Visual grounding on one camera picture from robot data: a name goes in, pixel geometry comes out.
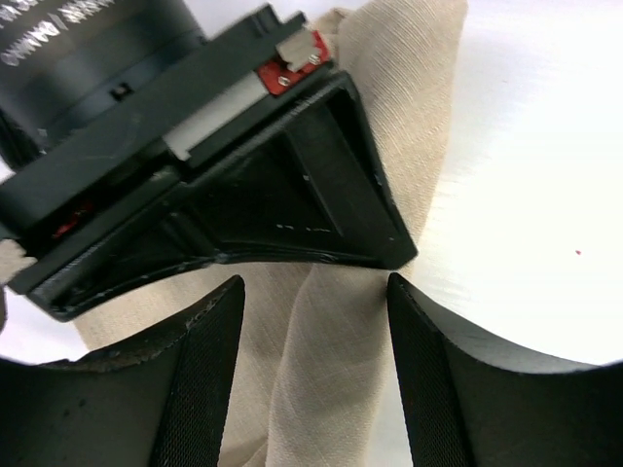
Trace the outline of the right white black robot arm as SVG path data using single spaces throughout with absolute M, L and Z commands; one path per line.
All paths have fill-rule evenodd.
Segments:
M 213 264 L 417 254 L 351 76 L 270 5 L 210 37 L 182 1 L 3 2 L 1 155 L 10 288 L 59 321 Z

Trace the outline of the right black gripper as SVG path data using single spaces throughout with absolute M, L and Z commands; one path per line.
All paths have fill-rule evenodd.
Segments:
M 59 321 L 214 265 L 418 250 L 360 96 L 302 16 L 207 37 L 182 3 L 1 7 L 9 282 Z

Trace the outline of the beige cloth napkin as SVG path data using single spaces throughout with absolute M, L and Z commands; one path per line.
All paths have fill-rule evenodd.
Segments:
M 181 1 L 4 6 L 10 289 L 59 322 L 165 314 L 75 362 L 3 360 L 2 464 L 359 464 L 465 13 L 265 5 L 208 37 Z

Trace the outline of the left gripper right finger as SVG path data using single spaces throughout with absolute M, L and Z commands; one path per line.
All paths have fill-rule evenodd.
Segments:
M 503 339 L 402 275 L 386 289 L 417 466 L 618 466 L 622 366 L 591 366 Z

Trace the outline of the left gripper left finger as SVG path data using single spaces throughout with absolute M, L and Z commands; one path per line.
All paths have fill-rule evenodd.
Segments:
M 244 310 L 234 276 L 82 359 L 1 363 L 5 466 L 214 466 Z

